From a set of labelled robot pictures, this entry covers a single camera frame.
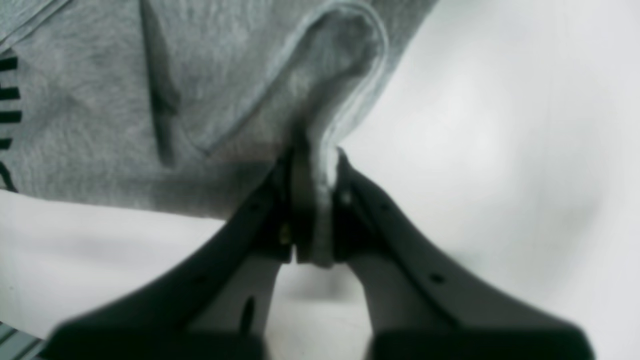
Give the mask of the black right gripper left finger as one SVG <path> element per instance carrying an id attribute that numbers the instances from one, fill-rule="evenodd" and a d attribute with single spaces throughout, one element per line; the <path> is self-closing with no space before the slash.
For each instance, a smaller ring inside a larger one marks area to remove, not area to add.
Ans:
<path id="1" fill-rule="evenodd" d="M 311 259 L 311 145 L 296 129 L 274 169 L 222 229 L 183 262 L 144 287 L 59 326 L 46 360 L 261 360 L 250 330 L 258 294 L 239 300 L 231 330 L 204 328 L 206 311 L 249 260 L 249 274 L 274 285 L 281 264 Z"/>

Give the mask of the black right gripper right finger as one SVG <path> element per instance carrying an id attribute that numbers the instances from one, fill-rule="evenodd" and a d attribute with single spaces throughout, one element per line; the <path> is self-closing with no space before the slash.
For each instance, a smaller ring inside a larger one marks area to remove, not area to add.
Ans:
<path id="1" fill-rule="evenodd" d="M 474 275 L 339 152 L 334 256 L 365 292 L 368 360 L 593 360 L 585 333 Z"/>

